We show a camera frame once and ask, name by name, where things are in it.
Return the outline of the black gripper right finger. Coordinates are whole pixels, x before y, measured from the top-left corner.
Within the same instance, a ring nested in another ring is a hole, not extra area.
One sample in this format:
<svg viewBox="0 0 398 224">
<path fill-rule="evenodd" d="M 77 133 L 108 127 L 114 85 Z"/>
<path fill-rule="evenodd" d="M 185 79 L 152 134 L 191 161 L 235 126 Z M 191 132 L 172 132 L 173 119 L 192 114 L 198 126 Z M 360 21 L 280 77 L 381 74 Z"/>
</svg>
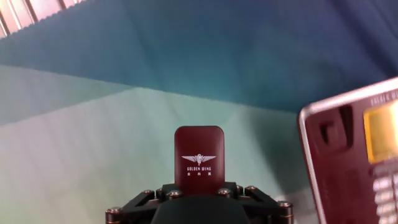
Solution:
<svg viewBox="0 0 398 224">
<path fill-rule="evenodd" d="M 285 200 L 276 201 L 259 188 L 242 187 L 235 182 L 225 182 L 217 196 L 234 202 L 242 212 L 239 215 L 248 223 L 293 224 L 293 204 Z"/>
</svg>

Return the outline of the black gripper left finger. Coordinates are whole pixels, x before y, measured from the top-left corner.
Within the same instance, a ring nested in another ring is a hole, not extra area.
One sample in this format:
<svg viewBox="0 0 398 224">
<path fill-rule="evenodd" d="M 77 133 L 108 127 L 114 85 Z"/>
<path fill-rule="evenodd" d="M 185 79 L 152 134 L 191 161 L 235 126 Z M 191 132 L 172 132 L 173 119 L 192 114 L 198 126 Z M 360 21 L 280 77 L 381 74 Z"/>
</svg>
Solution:
<svg viewBox="0 0 398 224">
<path fill-rule="evenodd" d="M 156 190 L 143 190 L 122 207 L 111 207 L 105 211 L 106 224 L 150 224 L 160 206 L 181 198 L 184 193 L 176 184 L 165 184 Z"/>
</svg>

